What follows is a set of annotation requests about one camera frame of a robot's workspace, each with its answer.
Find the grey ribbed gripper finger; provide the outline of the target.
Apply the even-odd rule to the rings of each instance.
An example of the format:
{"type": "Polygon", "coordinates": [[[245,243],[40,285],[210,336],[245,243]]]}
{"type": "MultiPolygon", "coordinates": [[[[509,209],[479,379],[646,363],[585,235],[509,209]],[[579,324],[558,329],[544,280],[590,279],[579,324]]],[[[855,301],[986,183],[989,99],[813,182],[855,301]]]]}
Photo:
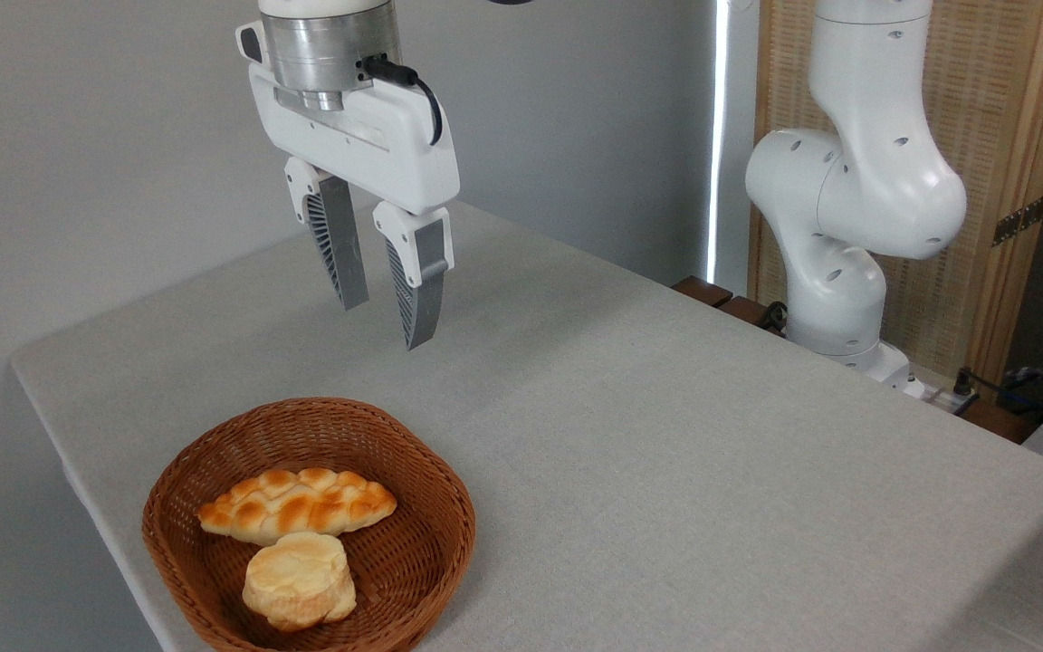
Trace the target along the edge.
{"type": "Polygon", "coordinates": [[[311,231],[345,310],[367,301],[368,287],[348,182],[290,156],[284,169],[299,222],[311,231]]]}
{"type": "Polygon", "coordinates": [[[388,248],[406,346],[413,351],[434,338],[444,275],[455,267],[450,212],[439,207],[418,216],[382,201],[374,207],[373,218],[388,248]]]}

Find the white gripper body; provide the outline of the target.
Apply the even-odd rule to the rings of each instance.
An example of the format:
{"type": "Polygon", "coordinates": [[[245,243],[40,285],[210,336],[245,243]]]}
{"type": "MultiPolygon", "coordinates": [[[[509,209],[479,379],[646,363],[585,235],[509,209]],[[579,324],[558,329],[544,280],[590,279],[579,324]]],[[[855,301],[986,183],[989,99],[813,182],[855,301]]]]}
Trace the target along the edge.
{"type": "Polygon", "coordinates": [[[248,75],[266,135],[290,156],[414,215],[458,195],[448,118],[434,140],[434,108],[418,88],[375,80],[344,92],[343,108],[319,111],[302,106],[260,63],[249,63],[248,75]]]}

